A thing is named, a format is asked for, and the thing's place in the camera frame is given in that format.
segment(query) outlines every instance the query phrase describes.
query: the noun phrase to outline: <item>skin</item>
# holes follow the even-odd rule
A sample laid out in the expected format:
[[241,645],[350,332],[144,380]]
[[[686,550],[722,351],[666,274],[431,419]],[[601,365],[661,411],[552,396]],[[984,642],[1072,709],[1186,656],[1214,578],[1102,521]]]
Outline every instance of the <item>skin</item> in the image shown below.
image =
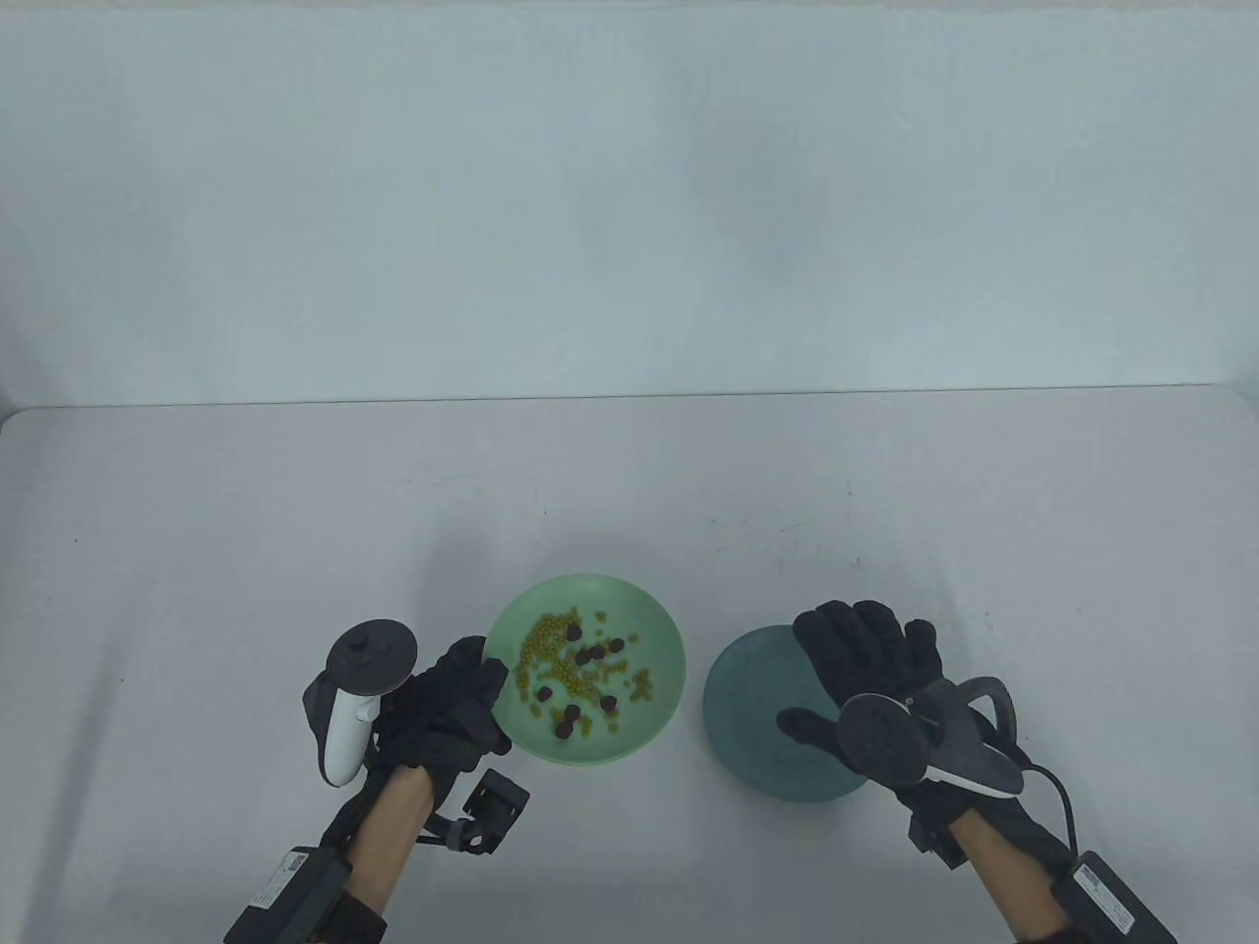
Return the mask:
[[424,768],[399,767],[350,846],[354,874],[345,890],[378,915],[402,876],[415,837],[433,812],[433,782]]
[[[428,773],[409,767],[394,770],[350,846],[354,874],[345,890],[383,914],[415,848],[415,836],[432,812],[433,782]],[[949,831],[1019,940],[1040,940],[1070,928],[1050,894],[1049,874],[1006,842],[983,817],[971,811]]]
[[1011,846],[973,809],[949,827],[1001,916],[1019,940],[1041,940],[1071,926],[1050,894],[1049,872]]

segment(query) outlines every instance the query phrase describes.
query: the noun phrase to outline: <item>light green bowl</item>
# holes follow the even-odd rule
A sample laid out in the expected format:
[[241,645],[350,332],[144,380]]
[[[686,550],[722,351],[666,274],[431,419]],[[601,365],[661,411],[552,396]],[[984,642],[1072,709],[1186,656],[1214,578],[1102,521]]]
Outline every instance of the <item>light green bowl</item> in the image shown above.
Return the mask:
[[[630,660],[626,675],[614,675],[601,685],[603,692],[617,696],[619,730],[608,730],[603,712],[587,701],[580,701],[565,690],[558,680],[539,682],[531,680],[528,697],[521,699],[516,686],[516,667],[520,649],[529,631],[545,614],[568,613],[577,607],[582,617],[583,638],[577,646],[594,646],[614,638],[627,641],[626,648],[606,661]],[[601,623],[596,613],[607,614]],[[637,642],[628,642],[637,636]],[[682,636],[665,608],[646,590],[616,576],[603,574],[569,574],[556,576],[525,590],[502,612],[485,641],[485,657],[502,660],[511,671],[507,683],[494,706],[499,726],[522,750],[543,760],[572,767],[593,767],[619,760],[633,754],[652,738],[665,730],[682,700],[686,683],[686,653]],[[630,701],[632,687],[623,681],[642,668],[651,670],[651,701]],[[535,694],[541,685],[554,690],[554,696],[541,709],[541,717],[534,717],[529,706],[536,704]],[[580,725],[567,741],[555,736],[550,709],[563,709],[575,702],[585,715],[593,717],[588,738],[582,736]]]

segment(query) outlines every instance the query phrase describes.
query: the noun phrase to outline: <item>gloved hand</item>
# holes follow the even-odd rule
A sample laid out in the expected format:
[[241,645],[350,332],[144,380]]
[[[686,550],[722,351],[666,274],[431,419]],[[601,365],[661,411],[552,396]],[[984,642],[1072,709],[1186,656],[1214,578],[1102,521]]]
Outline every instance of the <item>gloved hand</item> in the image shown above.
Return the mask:
[[[914,619],[901,631],[895,614],[875,600],[852,607],[832,600],[801,613],[792,631],[837,707],[866,692],[904,701],[943,676],[935,627]],[[833,720],[806,709],[787,709],[778,712],[778,729],[852,768],[840,748]],[[944,828],[974,807],[978,798],[969,790],[924,780],[896,790],[896,799],[925,826]]]
[[[901,632],[895,614],[874,600],[852,607],[832,600],[801,613],[792,629],[813,663],[818,681],[840,707],[854,695],[866,692],[904,701],[943,677],[935,627],[925,619],[914,619]],[[1027,755],[1001,739],[983,715],[974,712],[974,716],[983,740],[1027,769],[1031,763]],[[832,754],[852,769],[840,748],[835,721],[805,709],[787,709],[778,712],[778,729],[799,744]],[[914,842],[924,852],[930,848],[939,853],[952,868],[964,862],[966,856],[948,834],[948,827],[969,809],[977,811],[1011,843],[1045,865],[1051,875],[1065,874],[1073,861],[1071,851],[1034,822],[1016,799],[981,797],[934,780],[923,780],[895,794],[912,813],[909,834]]]
[[434,809],[460,773],[475,770],[491,751],[501,755],[511,749],[490,714],[507,667],[496,658],[482,662],[483,648],[483,636],[460,639],[432,668],[380,699],[368,769],[423,767],[433,779]]

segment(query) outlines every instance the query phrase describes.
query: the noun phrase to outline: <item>white vr controller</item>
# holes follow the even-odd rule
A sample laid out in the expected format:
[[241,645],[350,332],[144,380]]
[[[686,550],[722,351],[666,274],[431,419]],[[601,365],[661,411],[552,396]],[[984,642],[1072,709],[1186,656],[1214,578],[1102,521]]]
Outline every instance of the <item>white vr controller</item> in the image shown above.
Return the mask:
[[417,656],[414,633],[394,619],[359,623],[332,644],[324,671],[302,694],[319,770],[332,787],[358,775],[380,697],[410,678]]

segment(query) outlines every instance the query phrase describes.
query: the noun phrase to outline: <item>white table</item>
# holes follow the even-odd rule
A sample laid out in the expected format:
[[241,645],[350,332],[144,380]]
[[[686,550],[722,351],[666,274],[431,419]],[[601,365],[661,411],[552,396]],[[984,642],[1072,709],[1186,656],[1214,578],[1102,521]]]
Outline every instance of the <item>white table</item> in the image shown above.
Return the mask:
[[574,570],[670,609],[682,706],[607,768],[506,758],[526,814],[488,860],[419,850],[393,940],[1008,939],[875,788],[794,807],[714,760],[713,658],[832,597],[1005,678],[1083,842],[1182,940],[1259,924],[1259,423],[1192,388],[20,414],[0,939],[218,940],[342,798],[300,705],[331,641],[397,617],[431,660]]

